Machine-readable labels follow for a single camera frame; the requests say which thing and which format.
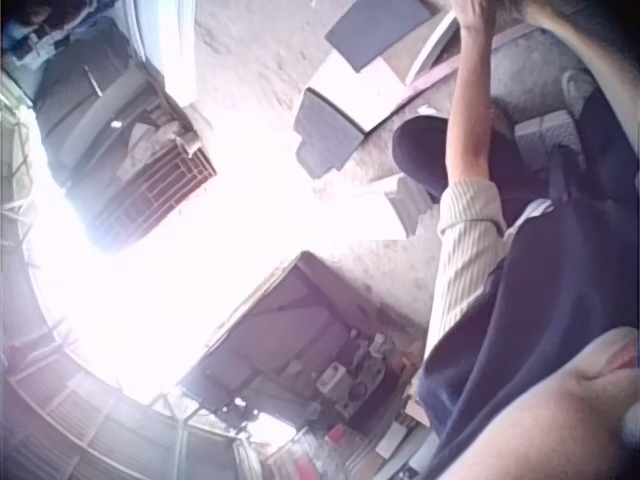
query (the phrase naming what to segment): foot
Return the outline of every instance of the foot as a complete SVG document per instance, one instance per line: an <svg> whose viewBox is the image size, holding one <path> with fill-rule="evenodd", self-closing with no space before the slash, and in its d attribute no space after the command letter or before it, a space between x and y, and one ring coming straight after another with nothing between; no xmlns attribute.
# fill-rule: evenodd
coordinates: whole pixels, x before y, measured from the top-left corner
<svg viewBox="0 0 640 480"><path fill-rule="evenodd" d="M564 100L574 120L580 117L587 98L595 89L595 80L586 72L569 70L562 75Z"/></svg>

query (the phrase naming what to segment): knee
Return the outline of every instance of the knee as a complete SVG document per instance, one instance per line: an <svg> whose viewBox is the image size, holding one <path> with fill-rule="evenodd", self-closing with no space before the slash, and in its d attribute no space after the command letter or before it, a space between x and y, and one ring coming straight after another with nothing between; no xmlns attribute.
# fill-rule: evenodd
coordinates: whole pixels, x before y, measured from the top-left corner
<svg viewBox="0 0 640 480"><path fill-rule="evenodd" d="M430 159L444 159L446 134L444 119L424 115L410 118L393 133L393 161L402 173L414 176Z"/></svg>

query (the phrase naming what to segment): red object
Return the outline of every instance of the red object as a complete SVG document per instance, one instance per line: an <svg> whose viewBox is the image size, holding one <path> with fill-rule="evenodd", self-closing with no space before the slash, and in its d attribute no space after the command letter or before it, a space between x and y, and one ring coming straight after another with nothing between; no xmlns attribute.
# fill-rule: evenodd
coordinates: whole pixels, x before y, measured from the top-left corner
<svg viewBox="0 0 640 480"><path fill-rule="evenodd" d="M340 423L333 427L329 433L327 433L327 440L337 445L344 439L346 433L347 432L345 426Z"/></svg>
<svg viewBox="0 0 640 480"><path fill-rule="evenodd" d="M296 475L298 480L320 480L320 475L315 469L311 461L306 457L296 458L294 460Z"/></svg>

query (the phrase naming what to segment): sleeve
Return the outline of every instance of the sleeve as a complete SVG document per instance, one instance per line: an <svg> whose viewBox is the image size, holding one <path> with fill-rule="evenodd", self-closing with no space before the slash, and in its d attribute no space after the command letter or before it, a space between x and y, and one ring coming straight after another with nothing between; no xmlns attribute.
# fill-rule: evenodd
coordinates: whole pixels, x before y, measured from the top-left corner
<svg viewBox="0 0 640 480"><path fill-rule="evenodd" d="M440 201L442 249L425 358L482 292L491 270L506 255L500 196L489 180L455 183Z"/></svg>

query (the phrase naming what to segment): hand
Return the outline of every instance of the hand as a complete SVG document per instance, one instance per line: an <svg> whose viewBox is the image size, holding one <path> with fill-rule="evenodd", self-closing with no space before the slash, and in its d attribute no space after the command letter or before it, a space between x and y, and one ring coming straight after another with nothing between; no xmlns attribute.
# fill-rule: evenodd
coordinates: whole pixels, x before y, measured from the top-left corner
<svg viewBox="0 0 640 480"><path fill-rule="evenodd" d="M495 0L452 0L460 28L493 35L496 25Z"/></svg>

